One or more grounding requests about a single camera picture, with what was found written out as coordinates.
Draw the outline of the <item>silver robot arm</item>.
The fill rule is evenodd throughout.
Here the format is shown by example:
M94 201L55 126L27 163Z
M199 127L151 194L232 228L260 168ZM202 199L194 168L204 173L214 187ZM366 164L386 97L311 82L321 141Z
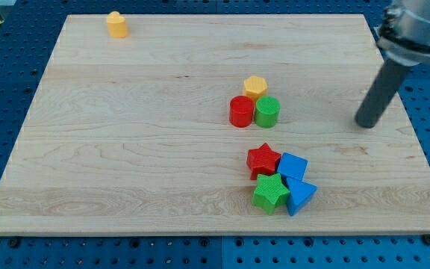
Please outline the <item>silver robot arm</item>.
M430 66L430 0L393 0L376 33L389 58L407 67Z

